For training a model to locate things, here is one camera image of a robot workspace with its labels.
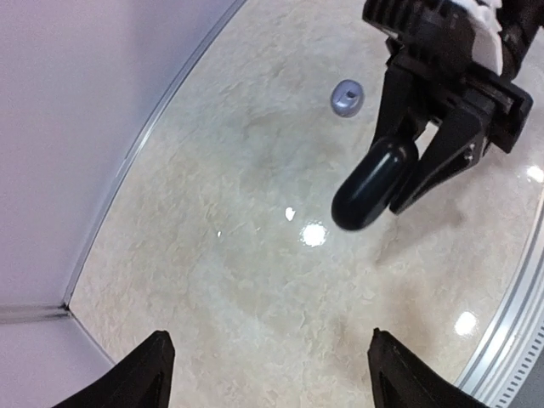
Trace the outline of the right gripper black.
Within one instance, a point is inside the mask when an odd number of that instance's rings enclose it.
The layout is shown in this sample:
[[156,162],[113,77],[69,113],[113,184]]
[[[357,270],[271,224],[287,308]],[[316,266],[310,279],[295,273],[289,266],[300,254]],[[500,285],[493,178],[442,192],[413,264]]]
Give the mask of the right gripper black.
[[[452,1],[365,3],[362,19],[387,35],[390,53],[373,144],[382,139],[415,142],[428,122],[440,125],[392,200],[394,214],[475,166],[487,139],[506,153],[517,143],[532,98],[513,79],[534,40],[534,4],[502,1],[497,17],[502,26],[500,76],[473,62],[474,30],[468,13]],[[487,101],[462,101],[469,90],[495,103],[490,122]]]

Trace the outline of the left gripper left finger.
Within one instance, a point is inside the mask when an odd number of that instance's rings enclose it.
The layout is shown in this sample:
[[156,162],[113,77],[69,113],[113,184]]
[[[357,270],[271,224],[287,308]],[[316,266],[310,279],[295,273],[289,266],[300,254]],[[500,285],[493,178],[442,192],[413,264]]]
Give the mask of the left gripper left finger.
[[55,408],[169,406],[175,349],[167,331],[154,331],[100,379]]

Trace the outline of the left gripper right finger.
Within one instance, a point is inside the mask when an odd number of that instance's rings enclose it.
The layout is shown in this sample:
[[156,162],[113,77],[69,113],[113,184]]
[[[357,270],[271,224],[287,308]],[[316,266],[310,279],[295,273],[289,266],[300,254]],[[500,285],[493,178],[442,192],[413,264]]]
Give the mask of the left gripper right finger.
[[439,376],[388,331],[373,331],[367,357],[375,407],[485,408]]

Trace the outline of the purple earbud charging case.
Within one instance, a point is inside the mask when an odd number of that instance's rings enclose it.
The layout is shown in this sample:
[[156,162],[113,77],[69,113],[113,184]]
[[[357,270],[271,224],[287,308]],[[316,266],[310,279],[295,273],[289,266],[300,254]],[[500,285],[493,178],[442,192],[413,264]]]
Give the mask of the purple earbud charging case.
[[333,89],[330,97],[332,111],[343,118],[357,115],[364,103],[365,93],[359,82],[342,80]]

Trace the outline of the black earbud case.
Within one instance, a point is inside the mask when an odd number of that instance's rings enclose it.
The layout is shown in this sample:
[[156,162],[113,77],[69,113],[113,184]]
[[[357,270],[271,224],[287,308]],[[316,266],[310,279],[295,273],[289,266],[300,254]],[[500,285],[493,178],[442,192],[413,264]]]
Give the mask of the black earbud case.
[[362,230],[387,208],[418,161],[410,139],[383,138],[342,183],[331,203],[331,216],[342,230]]

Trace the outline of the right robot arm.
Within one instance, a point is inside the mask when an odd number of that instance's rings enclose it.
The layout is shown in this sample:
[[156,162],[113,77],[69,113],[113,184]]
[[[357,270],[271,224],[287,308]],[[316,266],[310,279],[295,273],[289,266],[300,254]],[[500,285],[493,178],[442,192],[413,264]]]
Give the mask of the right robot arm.
[[478,31],[452,1],[368,1],[364,22],[387,35],[387,70],[368,157],[365,193],[375,211],[402,213],[475,166],[496,146],[510,152],[533,105],[514,84],[543,26],[540,1],[507,1],[496,13],[503,65],[477,61]]

